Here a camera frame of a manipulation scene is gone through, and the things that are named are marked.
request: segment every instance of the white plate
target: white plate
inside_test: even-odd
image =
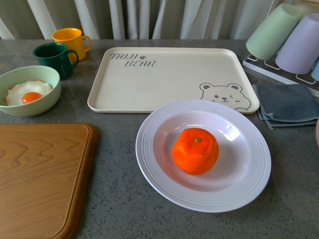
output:
[[[220,147],[214,167],[200,176],[181,171],[170,154],[189,127],[208,130]],[[138,132],[136,156],[156,191],[200,212],[227,212],[249,204],[264,190],[271,172],[269,149],[258,129],[239,112],[206,100],[177,101],[151,113]]]

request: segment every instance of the dish towel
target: dish towel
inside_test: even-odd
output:
[[[269,129],[316,124],[319,104],[305,85],[254,84],[260,102],[258,116]]]

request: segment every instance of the bear illustration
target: bear illustration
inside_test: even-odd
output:
[[[209,100],[227,105],[235,110],[248,110],[251,102],[242,93],[243,88],[235,83],[230,83],[227,86],[214,86],[211,83],[200,84],[200,89],[203,91],[201,99]]]

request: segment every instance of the dish rack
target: dish rack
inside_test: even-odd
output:
[[[264,61],[250,54],[244,59],[243,66],[280,81],[286,85],[304,84],[307,86],[313,96],[319,98],[319,81],[312,78],[311,71],[302,75],[287,72],[277,66],[275,59],[276,56],[270,60]]]

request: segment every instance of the gray countertop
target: gray countertop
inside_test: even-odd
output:
[[[0,74],[38,65],[33,49],[48,40],[0,40]],[[149,114],[96,113],[87,99],[106,50],[112,47],[226,48],[240,62],[244,40],[93,40],[93,48],[62,81],[59,101],[47,112],[0,123],[87,122],[100,134],[77,239],[102,238],[317,238],[319,149],[315,125],[269,130],[257,113],[245,115],[264,136],[272,157],[265,190],[245,207],[201,213],[161,196],[144,178],[135,155],[137,132]],[[245,68],[252,84],[279,84]]]

